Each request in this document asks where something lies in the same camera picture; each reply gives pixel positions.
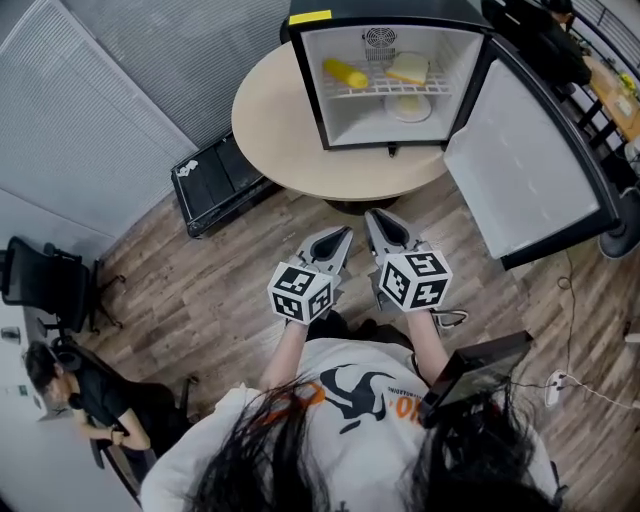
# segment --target black shelf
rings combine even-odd
[[[198,163],[196,168],[179,177],[180,168],[191,160]],[[171,181],[192,238],[221,229],[281,188],[249,163],[231,133],[176,165]]]

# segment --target yellow label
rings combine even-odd
[[[289,16],[289,25],[295,25],[297,23],[307,23],[309,21],[330,20],[331,10],[327,11],[314,11],[306,12],[304,14],[294,14]]]

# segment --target sleeve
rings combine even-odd
[[[218,452],[244,407],[260,392],[230,390],[216,404],[213,414],[194,425],[151,468],[142,482],[140,503],[145,512],[183,512],[211,458]]]

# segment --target power strip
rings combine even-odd
[[[544,387],[544,405],[553,407],[558,403],[564,379],[565,375],[560,370],[556,370],[549,376]]]
[[[560,391],[565,389],[568,386],[571,386],[567,381],[574,381],[578,385],[584,387],[590,393],[611,402],[612,404],[624,407],[625,409],[640,409],[640,400],[634,400],[631,405],[621,404],[620,402],[616,402],[615,400],[611,400],[610,398],[601,395],[597,391],[592,390],[588,386],[585,386],[581,382],[579,382],[575,377],[567,376],[567,374],[561,370],[556,370],[553,372],[549,378],[547,379],[547,384],[544,387],[544,405],[547,407],[553,407],[560,401]]]

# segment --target beige tabletop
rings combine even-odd
[[[366,201],[406,194],[447,169],[439,147],[325,151],[291,43],[246,76],[233,103],[233,134],[244,156],[270,180],[306,195]]]

